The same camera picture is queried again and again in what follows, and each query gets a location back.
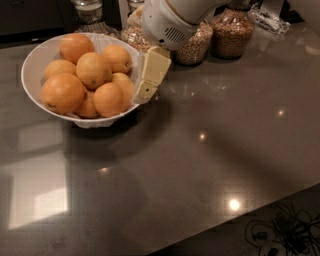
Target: citrus fruit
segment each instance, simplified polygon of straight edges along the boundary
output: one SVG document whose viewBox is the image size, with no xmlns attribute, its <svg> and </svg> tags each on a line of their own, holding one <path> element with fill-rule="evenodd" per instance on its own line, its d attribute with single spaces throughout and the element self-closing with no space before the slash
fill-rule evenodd
<svg viewBox="0 0 320 256">
<path fill-rule="evenodd" d="M 77 64 L 83 54 L 94 52 L 94 45 L 86 35 L 71 33 L 61 39 L 59 51 L 62 59 Z"/>
<path fill-rule="evenodd" d="M 134 85 L 129 76 L 124 73 L 114 73 L 112 75 L 112 82 L 120 85 L 123 91 L 123 109 L 122 112 L 127 111 L 131 106 L 131 98 L 133 95 Z"/>
<path fill-rule="evenodd" d="M 68 60 L 53 60 L 44 70 L 44 77 L 47 80 L 49 77 L 58 73 L 76 74 L 76 65 Z"/>
<path fill-rule="evenodd" d="M 123 91 L 117 83 L 105 83 L 94 92 L 93 103 L 103 117 L 118 115 L 123 109 Z"/>
<path fill-rule="evenodd" d="M 79 58 L 76 74 L 89 90 L 96 90 L 112 79 L 109 63 L 96 52 L 85 53 Z"/>
<path fill-rule="evenodd" d="M 118 44 L 110 44 L 102 50 L 102 56 L 110 63 L 112 73 L 127 74 L 132 68 L 132 58 L 127 49 Z"/>
<path fill-rule="evenodd" d="M 80 106 L 74 110 L 74 113 L 84 118 L 95 118 L 99 116 L 93 104 L 93 91 L 89 91 L 84 87 L 84 98 Z"/>
<path fill-rule="evenodd" d="M 83 97 L 84 89 L 80 79 L 68 73 L 51 76 L 41 89 L 43 105 L 57 114 L 73 112 Z"/>
</svg>

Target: jar of grain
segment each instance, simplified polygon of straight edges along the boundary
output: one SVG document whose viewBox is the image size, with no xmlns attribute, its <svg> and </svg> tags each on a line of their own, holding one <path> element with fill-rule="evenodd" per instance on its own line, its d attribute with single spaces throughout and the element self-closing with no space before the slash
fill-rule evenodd
<svg viewBox="0 0 320 256">
<path fill-rule="evenodd" d="M 213 35 L 210 53 L 222 59 L 240 58 L 254 32 L 248 0 L 233 0 L 212 19 Z"/>
<path fill-rule="evenodd" d="M 189 41 L 180 50 L 172 53 L 173 61 L 186 66 L 200 64 L 208 52 L 211 37 L 211 25 L 206 20 L 202 21 Z"/>
<path fill-rule="evenodd" d="M 143 4 L 130 14 L 126 27 L 121 31 L 120 38 L 123 42 L 138 50 L 138 52 L 145 53 L 151 47 L 151 44 L 142 34 L 142 10 Z"/>
</svg>

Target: glass jar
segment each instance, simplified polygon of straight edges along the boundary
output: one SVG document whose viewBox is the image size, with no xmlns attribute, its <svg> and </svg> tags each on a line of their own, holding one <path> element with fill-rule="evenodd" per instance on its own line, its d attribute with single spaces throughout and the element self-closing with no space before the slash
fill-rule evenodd
<svg viewBox="0 0 320 256">
<path fill-rule="evenodd" d="M 141 5 L 143 5 L 143 3 L 144 3 L 144 0 L 128 0 L 130 14 L 132 14 Z"/>
<path fill-rule="evenodd" d="M 151 47 L 151 44 L 142 35 L 142 9 L 143 5 L 130 14 L 126 27 L 121 31 L 120 39 L 138 52 L 145 53 Z"/>
<path fill-rule="evenodd" d="M 192 66 L 200 64 L 205 58 L 212 37 L 212 28 L 205 20 L 199 25 L 197 32 L 179 50 L 172 53 L 175 63 Z"/>
<path fill-rule="evenodd" d="M 212 19 L 213 35 L 210 53 L 222 59 L 237 59 L 244 53 L 253 32 L 254 22 L 248 16 L 250 7 L 234 0 Z"/>
<path fill-rule="evenodd" d="M 115 38 L 120 33 L 105 23 L 102 0 L 71 0 L 77 11 L 78 29 L 75 32 L 99 33 Z"/>
</svg>

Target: bowl rim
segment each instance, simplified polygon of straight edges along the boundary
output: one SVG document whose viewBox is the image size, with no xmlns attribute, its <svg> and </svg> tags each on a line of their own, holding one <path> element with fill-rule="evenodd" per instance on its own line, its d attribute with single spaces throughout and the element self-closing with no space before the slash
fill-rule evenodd
<svg viewBox="0 0 320 256">
<path fill-rule="evenodd" d="M 84 34 L 84 35 L 87 35 L 87 36 L 101 36 L 101 37 L 104 37 L 106 39 L 111 39 L 113 41 L 116 41 L 116 42 L 120 42 L 120 44 L 122 45 L 126 45 L 126 47 L 129 47 L 131 48 L 132 51 L 136 52 L 137 56 L 139 55 L 139 52 L 133 48 L 131 45 L 117 39 L 117 38 L 114 38 L 114 37 L 111 37 L 111 36 L 108 36 L 108 35 L 104 35 L 104 34 L 99 34 L 99 33 L 90 33 L 90 32 L 79 32 L 81 34 Z M 122 118 L 123 116 L 127 115 L 128 113 L 130 113 L 131 111 L 133 111 L 134 109 L 136 109 L 140 104 L 138 103 L 134 103 L 132 102 L 132 106 L 126 111 L 126 112 L 123 112 L 123 113 L 120 113 L 118 115 L 115 115 L 115 116 L 112 116 L 112 117 L 97 117 L 97 118 L 92 118 L 92 119 L 87 119 L 87 118 L 81 118 L 79 116 L 77 116 L 76 114 L 73 114 L 73 113 L 67 113 L 65 115 L 62 115 L 62 114 L 57 114 L 55 112 L 52 112 L 50 110 L 48 110 L 47 108 L 45 108 L 43 106 L 42 103 L 38 102 L 30 93 L 29 89 L 27 88 L 26 86 L 26 80 L 25 80 L 25 69 L 26 69 L 26 66 L 29 64 L 28 61 L 30 60 L 30 58 L 32 57 L 32 55 L 39 50 L 39 48 L 43 47 L 45 44 L 47 44 L 49 41 L 53 41 L 53 40 L 58 40 L 58 39 L 61 39 L 62 37 L 68 35 L 68 34 L 72 34 L 72 33 L 67 33 L 67 34 L 63 34 L 63 35 L 59 35 L 59 36 L 55 36 L 55 37 L 52 37 L 44 42 L 42 42 L 41 44 L 39 44 L 38 46 L 36 46 L 29 54 L 28 56 L 25 58 L 23 64 L 22 64 L 22 67 L 21 67 L 21 82 L 22 82 L 22 86 L 26 92 L 26 94 L 28 95 L 28 97 L 38 106 L 40 107 L 42 110 L 44 110 L 45 112 L 51 114 L 51 115 L 54 115 L 56 117 L 59 117 L 59 118 L 62 118 L 64 120 L 67 120 L 67 121 L 71 121 L 71 122 L 75 122 L 76 124 L 81 124 L 81 123 L 85 123 L 85 124 L 99 124 L 99 123 L 110 123 L 117 119 L 120 119 Z"/>
</svg>

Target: jar of beans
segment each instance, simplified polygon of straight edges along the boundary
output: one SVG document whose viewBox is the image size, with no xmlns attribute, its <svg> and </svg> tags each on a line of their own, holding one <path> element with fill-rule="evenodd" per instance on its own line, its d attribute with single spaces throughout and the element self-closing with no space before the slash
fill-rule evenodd
<svg viewBox="0 0 320 256">
<path fill-rule="evenodd" d="M 208 52 L 211 37 L 211 25 L 206 20 L 202 21 L 189 41 L 181 49 L 172 53 L 173 61 L 186 66 L 200 64 Z"/>
<path fill-rule="evenodd" d="M 233 0 L 224 11 L 213 17 L 210 53 L 222 59 L 237 59 L 244 53 L 254 32 L 248 16 L 248 0 Z"/>
</svg>

